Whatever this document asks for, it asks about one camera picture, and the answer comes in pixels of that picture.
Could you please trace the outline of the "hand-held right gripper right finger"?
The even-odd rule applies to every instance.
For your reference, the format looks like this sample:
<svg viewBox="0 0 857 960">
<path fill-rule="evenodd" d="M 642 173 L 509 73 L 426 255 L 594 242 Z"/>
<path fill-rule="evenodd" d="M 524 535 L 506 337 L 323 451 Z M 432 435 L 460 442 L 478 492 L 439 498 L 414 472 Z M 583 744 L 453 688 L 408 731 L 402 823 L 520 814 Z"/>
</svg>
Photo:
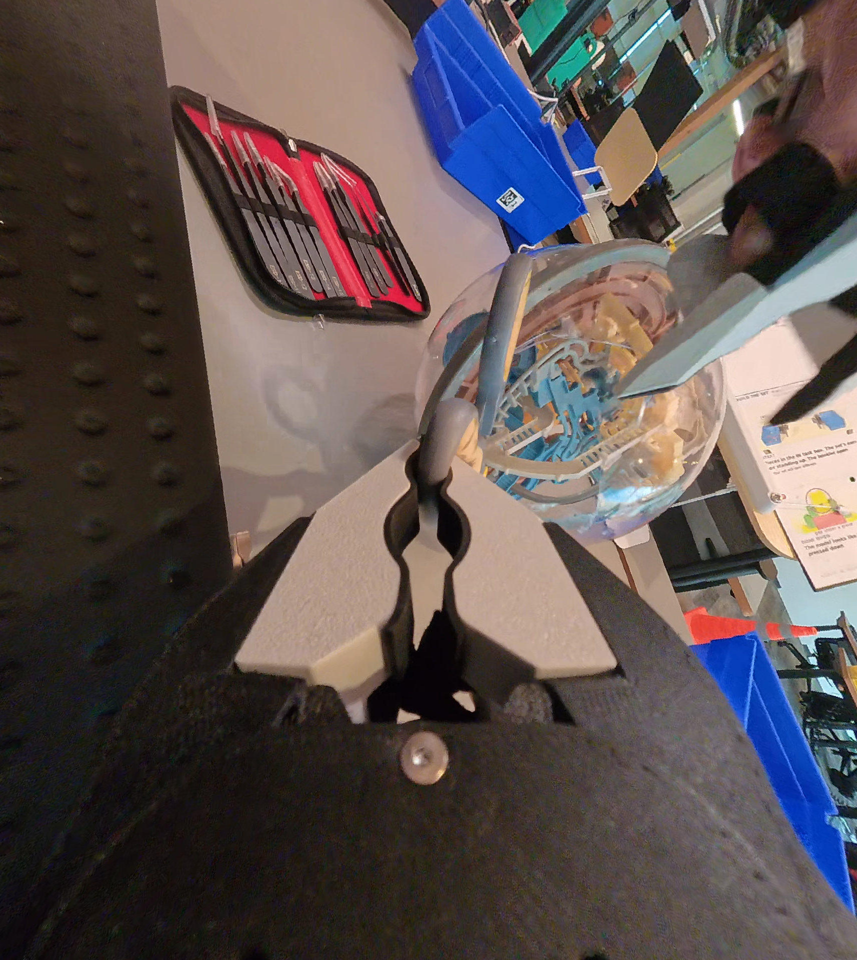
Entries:
<svg viewBox="0 0 857 960">
<path fill-rule="evenodd" d="M 504 704 L 519 685 L 616 670 L 548 526 L 459 459 L 439 489 L 438 534 L 455 671 L 470 690 Z"/>
</svg>

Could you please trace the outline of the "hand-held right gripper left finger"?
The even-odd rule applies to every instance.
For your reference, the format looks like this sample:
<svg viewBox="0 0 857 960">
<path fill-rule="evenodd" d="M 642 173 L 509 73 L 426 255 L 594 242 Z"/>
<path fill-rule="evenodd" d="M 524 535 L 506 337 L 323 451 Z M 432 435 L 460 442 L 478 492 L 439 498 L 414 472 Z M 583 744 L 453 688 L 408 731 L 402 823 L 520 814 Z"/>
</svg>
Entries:
<svg viewBox="0 0 857 960">
<path fill-rule="evenodd" d="M 347 706 L 387 678 L 382 630 L 401 570 L 386 521 L 412 493 L 417 449 L 406 442 L 315 511 L 235 656 L 239 670 L 328 687 Z"/>
</svg>

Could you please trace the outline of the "clear maze ball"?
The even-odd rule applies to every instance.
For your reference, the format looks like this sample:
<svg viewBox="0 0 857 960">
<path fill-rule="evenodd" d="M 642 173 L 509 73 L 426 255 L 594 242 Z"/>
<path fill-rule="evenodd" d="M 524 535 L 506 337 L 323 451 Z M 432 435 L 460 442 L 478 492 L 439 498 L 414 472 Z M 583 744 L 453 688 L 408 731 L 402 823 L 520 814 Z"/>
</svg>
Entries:
<svg viewBox="0 0 857 960">
<path fill-rule="evenodd" d="M 684 318 L 671 251 L 640 239 L 524 250 L 518 332 L 479 434 L 483 475 L 547 522 L 616 539 L 675 506 L 710 459 L 726 413 L 723 366 L 621 396 Z"/>
</svg>

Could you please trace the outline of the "black zip case red lining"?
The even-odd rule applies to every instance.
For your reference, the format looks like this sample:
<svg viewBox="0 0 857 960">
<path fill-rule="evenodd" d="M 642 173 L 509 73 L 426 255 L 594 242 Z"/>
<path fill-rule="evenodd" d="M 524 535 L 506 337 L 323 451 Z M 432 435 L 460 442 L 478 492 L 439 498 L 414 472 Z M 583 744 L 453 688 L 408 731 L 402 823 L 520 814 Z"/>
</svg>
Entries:
<svg viewBox="0 0 857 960">
<path fill-rule="evenodd" d="M 290 317 L 413 324 L 431 301 L 372 178 L 347 158 L 187 87 L 173 128 L 235 266 Z"/>
</svg>

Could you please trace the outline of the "white instruction board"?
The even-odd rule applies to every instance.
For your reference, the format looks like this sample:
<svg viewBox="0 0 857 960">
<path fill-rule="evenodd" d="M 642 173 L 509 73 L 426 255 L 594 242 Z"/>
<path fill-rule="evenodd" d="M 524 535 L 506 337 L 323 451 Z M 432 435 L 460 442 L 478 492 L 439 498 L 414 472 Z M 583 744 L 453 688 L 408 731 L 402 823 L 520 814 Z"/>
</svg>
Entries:
<svg viewBox="0 0 857 960">
<path fill-rule="evenodd" d="M 749 509 L 773 522 L 816 592 L 857 582 L 857 386 L 777 424 L 817 372 L 799 325 L 784 318 L 722 359 L 720 438 Z"/>
</svg>

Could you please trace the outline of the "beige rounded board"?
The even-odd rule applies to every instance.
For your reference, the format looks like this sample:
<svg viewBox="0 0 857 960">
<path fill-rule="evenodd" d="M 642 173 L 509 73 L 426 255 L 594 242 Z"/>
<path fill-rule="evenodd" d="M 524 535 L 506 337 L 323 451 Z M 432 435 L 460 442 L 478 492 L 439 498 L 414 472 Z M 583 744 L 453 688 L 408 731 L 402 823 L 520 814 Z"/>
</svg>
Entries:
<svg viewBox="0 0 857 960">
<path fill-rule="evenodd" d="M 616 119 L 595 152 L 595 166 L 604 172 L 608 198 L 624 206 L 651 175 L 658 152 L 638 111 L 630 106 Z"/>
</svg>

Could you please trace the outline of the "orange bag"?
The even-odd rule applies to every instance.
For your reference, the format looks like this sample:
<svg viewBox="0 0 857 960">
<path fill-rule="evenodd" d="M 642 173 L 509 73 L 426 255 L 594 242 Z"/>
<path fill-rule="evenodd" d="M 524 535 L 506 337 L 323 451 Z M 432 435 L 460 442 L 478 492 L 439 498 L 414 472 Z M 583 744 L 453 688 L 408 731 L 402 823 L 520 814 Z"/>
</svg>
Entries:
<svg viewBox="0 0 857 960">
<path fill-rule="evenodd" d="M 794 642 L 819 635 L 817 627 L 717 616 L 708 613 L 703 606 L 686 611 L 684 618 L 694 645 L 730 640 L 750 634 L 756 635 L 764 642 Z"/>
</svg>

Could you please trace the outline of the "blue bin with white tag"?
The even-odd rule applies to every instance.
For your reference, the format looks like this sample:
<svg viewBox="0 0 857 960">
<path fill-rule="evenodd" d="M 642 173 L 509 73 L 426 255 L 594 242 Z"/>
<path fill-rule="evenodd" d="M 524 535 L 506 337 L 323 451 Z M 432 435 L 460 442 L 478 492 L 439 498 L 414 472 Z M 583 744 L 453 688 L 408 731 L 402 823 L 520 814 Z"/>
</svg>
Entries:
<svg viewBox="0 0 857 960">
<path fill-rule="evenodd" d="M 467 3 L 438 7 L 414 48 L 412 87 L 447 174 L 524 244 L 587 213 L 555 128 Z"/>
</svg>

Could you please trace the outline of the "blue plastic bin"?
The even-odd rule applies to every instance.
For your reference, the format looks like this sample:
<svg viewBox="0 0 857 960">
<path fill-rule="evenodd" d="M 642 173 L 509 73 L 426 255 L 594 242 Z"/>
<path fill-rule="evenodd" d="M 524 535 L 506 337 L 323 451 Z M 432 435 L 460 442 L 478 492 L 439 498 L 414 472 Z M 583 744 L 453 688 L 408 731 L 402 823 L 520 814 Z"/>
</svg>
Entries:
<svg viewBox="0 0 857 960">
<path fill-rule="evenodd" d="M 839 810 L 769 653 L 754 632 L 691 646 L 752 742 L 782 811 L 844 906 L 855 911 Z"/>
</svg>

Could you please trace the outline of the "black dimpled foam pad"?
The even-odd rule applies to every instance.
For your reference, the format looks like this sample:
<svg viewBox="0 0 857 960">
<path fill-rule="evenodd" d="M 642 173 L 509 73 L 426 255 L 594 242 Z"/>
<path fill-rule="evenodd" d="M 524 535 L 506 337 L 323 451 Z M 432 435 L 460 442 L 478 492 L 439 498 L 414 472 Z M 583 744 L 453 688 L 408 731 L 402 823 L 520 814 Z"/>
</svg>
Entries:
<svg viewBox="0 0 857 960">
<path fill-rule="evenodd" d="M 226 581 L 154 2 L 0 2 L 0 930 Z"/>
</svg>

